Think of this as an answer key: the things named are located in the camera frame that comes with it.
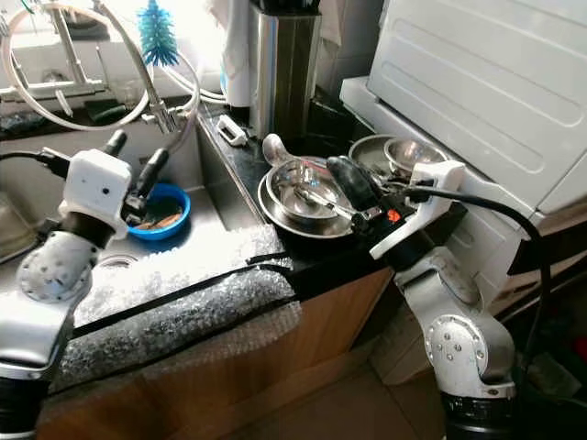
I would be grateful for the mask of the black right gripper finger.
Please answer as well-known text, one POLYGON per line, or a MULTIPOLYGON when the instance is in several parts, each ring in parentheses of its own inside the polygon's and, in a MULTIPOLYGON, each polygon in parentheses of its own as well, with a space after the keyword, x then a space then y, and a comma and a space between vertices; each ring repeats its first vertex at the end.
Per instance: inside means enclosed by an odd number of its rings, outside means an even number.
POLYGON ((327 158, 327 170, 353 209, 363 213, 379 213, 378 187, 356 160, 348 156, 332 156, 327 158))

